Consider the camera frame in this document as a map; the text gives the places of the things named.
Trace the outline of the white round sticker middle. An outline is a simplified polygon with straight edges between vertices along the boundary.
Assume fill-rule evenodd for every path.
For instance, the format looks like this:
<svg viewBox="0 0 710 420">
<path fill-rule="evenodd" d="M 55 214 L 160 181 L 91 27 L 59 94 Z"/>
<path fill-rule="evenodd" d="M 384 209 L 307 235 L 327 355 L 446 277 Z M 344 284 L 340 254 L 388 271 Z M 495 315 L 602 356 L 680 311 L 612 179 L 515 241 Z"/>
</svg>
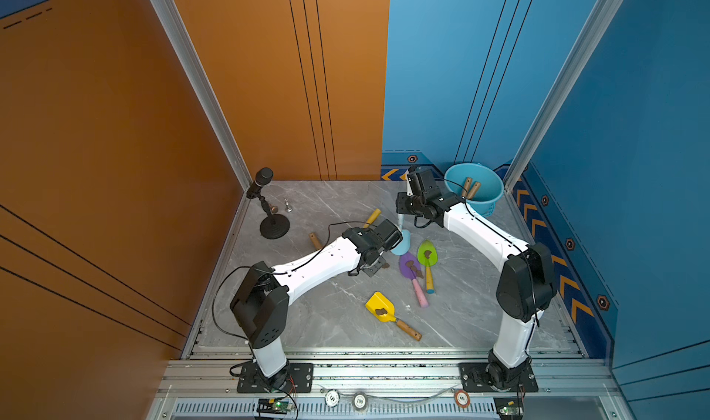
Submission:
<svg viewBox="0 0 710 420">
<path fill-rule="evenodd" d="M 368 406 L 367 395 L 363 392 L 357 392 L 352 396 L 352 405 L 357 412 L 364 412 Z"/>
</svg>

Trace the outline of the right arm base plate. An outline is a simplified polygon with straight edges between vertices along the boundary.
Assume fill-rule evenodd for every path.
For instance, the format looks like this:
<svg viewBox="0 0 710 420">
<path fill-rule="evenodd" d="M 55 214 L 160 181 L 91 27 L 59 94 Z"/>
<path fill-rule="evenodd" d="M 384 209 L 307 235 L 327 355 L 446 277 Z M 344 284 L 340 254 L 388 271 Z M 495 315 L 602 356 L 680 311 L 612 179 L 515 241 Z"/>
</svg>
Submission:
<svg viewBox="0 0 710 420">
<path fill-rule="evenodd" d="M 461 363 L 458 369 L 466 392 L 539 392 L 531 359 L 512 369 L 498 363 Z"/>
</svg>

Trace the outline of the green pointed shovel wooden handle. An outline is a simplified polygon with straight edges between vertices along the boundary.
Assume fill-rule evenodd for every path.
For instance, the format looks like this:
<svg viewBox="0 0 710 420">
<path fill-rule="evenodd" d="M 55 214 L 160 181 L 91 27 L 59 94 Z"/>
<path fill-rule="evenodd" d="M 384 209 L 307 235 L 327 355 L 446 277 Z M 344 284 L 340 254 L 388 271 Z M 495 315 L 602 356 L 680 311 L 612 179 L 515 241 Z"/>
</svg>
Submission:
<svg viewBox="0 0 710 420">
<path fill-rule="evenodd" d="M 462 187 L 462 196 L 466 198 L 469 194 L 469 190 L 471 190 L 471 185 L 473 185 L 473 180 L 471 178 L 467 178 L 464 181 L 464 185 Z"/>
</svg>

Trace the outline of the green circuit board left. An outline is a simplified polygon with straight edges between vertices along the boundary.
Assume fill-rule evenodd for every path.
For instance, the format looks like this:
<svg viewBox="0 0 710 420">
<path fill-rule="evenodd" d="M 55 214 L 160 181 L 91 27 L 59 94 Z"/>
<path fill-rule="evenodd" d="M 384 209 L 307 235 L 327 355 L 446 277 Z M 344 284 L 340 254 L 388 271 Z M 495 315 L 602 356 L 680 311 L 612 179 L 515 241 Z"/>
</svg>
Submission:
<svg viewBox="0 0 710 420">
<path fill-rule="evenodd" d="M 266 399 L 258 400 L 255 414 L 259 418 L 285 418 L 294 410 L 290 399 Z"/>
</svg>

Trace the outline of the white round sticker left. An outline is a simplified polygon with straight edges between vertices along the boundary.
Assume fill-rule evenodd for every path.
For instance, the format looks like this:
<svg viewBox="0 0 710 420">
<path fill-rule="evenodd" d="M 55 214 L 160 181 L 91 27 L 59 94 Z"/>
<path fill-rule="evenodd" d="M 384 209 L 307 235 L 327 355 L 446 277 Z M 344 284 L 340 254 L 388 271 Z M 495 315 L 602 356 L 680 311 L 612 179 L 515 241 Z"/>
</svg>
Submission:
<svg viewBox="0 0 710 420">
<path fill-rule="evenodd" d="M 335 408 L 340 403 L 340 395 L 337 390 L 329 390 L 325 394 L 325 404 L 329 408 Z"/>
</svg>

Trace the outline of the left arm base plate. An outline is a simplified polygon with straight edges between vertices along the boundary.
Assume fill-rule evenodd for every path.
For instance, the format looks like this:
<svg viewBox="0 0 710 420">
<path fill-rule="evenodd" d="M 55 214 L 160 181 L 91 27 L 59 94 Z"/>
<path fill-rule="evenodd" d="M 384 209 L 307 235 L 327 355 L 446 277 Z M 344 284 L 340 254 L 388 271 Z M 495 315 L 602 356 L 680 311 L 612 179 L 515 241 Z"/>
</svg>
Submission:
<svg viewBox="0 0 710 420">
<path fill-rule="evenodd" d="M 310 393 L 314 383 L 314 365 L 287 362 L 275 375 L 266 377 L 258 364 L 249 362 L 240 368 L 237 382 L 238 393 Z"/>
</svg>

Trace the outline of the green circuit board right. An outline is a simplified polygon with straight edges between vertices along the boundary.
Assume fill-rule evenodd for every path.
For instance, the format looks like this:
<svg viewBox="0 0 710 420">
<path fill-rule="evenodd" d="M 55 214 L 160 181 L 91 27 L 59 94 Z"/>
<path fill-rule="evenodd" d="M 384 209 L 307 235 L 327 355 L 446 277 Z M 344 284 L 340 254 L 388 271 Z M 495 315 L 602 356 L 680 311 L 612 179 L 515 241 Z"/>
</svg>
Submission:
<svg viewBox="0 0 710 420">
<path fill-rule="evenodd" d="M 494 403 L 500 420 L 523 420 L 523 405 L 519 401 L 495 398 Z"/>
</svg>

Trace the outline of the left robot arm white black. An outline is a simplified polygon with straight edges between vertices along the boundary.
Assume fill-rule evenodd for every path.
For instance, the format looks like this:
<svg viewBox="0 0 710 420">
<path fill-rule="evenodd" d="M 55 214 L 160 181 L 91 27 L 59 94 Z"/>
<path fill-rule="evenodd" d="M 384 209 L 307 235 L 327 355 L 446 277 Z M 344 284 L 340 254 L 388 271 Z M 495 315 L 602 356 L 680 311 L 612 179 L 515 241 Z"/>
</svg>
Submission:
<svg viewBox="0 0 710 420">
<path fill-rule="evenodd" d="M 346 229 L 323 248 L 289 263 L 249 267 L 229 308 L 251 347 L 256 375 L 267 388 L 281 390 L 290 383 L 290 362 L 281 342 L 290 305 L 340 274 L 375 275 L 383 253 L 403 240 L 399 227 L 385 219 Z"/>
</svg>

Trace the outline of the green circuit board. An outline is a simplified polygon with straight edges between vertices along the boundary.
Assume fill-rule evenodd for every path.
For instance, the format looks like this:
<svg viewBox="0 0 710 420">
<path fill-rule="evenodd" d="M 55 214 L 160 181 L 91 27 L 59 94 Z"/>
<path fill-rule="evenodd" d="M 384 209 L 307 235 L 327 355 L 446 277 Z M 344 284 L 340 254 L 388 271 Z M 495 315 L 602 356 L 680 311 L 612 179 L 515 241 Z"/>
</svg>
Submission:
<svg viewBox="0 0 710 420">
<path fill-rule="evenodd" d="M 523 405 L 519 401 L 495 398 L 494 403 L 500 420 L 523 420 Z"/>
<path fill-rule="evenodd" d="M 258 400 L 255 414 L 259 418 L 285 418 L 294 410 L 290 399 L 266 399 Z"/>
</svg>

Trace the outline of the white round sticker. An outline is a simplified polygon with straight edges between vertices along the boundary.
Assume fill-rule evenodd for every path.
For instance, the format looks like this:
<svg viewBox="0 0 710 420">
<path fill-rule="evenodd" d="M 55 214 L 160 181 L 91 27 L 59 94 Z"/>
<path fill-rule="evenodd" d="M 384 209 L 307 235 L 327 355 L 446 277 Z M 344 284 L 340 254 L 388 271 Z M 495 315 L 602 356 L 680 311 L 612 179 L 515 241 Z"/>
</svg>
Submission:
<svg viewBox="0 0 710 420">
<path fill-rule="evenodd" d="M 364 412 L 368 406 L 367 395 L 363 392 L 357 392 L 352 396 L 352 405 L 357 412 Z"/>
<path fill-rule="evenodd" d="M 329 408 L 335 408 L 340 403 L 340 395 L 337 390 L 329 390 L 325 394 L 325 404 Z"/>
</svg>

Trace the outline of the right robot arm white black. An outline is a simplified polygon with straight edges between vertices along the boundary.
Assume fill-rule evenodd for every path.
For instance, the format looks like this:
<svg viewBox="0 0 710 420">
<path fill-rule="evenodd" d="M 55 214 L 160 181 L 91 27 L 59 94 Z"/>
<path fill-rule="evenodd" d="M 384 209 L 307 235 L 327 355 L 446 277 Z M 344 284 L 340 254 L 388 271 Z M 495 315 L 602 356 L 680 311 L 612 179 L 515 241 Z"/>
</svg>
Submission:
<svg viewBox="0 0 710 420">
<path fill-rule="evenodd" d="M 482 253 L 498 270 L 496 297 L 503 311 L 497 341 L 488 353 L 486 383 L 500 392 L 518 388 L 532 373 L 529 348 L 545 310 L 558 294 L 551 251 L 503 231 L 454 192 L 442 190 L 428 168 L 412 167 L 406 192 L 396 200 L 401 216 L 424 218 Z"/>
</svg>

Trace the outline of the light blue scoop trowel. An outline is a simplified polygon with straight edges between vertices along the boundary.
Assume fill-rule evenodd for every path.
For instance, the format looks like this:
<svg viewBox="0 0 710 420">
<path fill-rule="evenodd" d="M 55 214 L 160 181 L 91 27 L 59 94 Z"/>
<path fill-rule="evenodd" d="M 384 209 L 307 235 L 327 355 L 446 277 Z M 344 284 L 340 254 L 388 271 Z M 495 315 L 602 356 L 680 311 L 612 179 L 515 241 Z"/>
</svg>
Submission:
<svg viewBox="0 0 710 420">
<path fill-rule="evenodd" d="M 397 256 L 403 256 L 410 251 L 410 231 L 404 228 L 405 216 L 398 214 L 398 228 L 401 235 L 399 243 L 391 249 L 391 253 Z"/>
</svg>

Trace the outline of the light green trowel wooden handle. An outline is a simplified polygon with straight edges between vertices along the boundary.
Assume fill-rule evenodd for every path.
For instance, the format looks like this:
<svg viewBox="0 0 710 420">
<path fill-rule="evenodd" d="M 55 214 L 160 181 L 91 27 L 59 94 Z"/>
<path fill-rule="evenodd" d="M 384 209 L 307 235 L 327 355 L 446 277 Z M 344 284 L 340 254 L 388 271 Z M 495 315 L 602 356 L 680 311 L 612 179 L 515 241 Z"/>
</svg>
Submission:
<svg viewBox="0 0 710 420">
<path fill-rule="evenodd" d="M 475 198 L 475 195 L 480 190 L 480 188 L 481 188 L 481 183 L 479 181 L 475 181 L 475 183 L 473 183 L 473 185 L 471 185 L 471 190 L 469 190 L 469 194 L 467 196 L 467 199 L 473 200 L 473 198 Z"/>
</svg>

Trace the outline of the red rimmed round sticker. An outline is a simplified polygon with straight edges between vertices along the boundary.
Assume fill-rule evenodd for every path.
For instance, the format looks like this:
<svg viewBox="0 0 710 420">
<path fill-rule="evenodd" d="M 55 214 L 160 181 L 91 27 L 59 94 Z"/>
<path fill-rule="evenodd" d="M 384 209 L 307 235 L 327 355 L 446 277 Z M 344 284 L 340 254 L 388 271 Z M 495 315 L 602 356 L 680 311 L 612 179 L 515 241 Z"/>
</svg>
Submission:
<svg viewBox="0 0 710 420">
<path fill-rule="evenodd" d="M 465 390 L 457 390 L 454 393 L 454 401 L 460 409 L 467 409 L 471 405 L 470 395 Z"/>
</svg>

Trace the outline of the black microphone on stand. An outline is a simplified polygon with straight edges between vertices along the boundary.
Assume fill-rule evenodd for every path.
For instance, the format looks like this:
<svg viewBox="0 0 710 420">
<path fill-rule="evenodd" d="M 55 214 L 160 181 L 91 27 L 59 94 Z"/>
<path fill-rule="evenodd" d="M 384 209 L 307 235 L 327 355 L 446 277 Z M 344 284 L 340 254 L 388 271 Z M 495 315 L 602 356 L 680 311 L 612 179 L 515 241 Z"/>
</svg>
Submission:
<svg viewBox="0 0 710 420">
<path fill-rule="evenodd" d="M 272 205 L 262 195 L 262 189 L 272 181 L 273 177 L 274 172 L 271 168 L 261 168 L 255 174 L 254 180 L 246 192 L 247 198 L 257 199 L 266 213 L 266 217 L 260 223 L 260 233 L 267 240 L 279 239 L 285 236 L 290 229 L 288 218 L 275 213 L 272 210 Z"/>
</svg>

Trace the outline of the turquoise plastic bucket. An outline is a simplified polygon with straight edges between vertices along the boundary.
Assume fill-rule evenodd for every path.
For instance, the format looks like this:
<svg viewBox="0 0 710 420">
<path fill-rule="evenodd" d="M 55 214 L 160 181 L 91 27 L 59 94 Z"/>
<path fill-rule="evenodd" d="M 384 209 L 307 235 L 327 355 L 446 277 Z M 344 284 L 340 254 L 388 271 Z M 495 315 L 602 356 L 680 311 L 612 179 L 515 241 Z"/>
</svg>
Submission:
<svg viewBox="0 0 710 420">
<path fill-rule="evenodd" d="M 494 170 L 479 163 L 463 163 L 450 167 L 444 177 L 451 192 L 466 199 L 481 216 L 492 216 L 504 194 L 504 184 Z"/>
</svg>

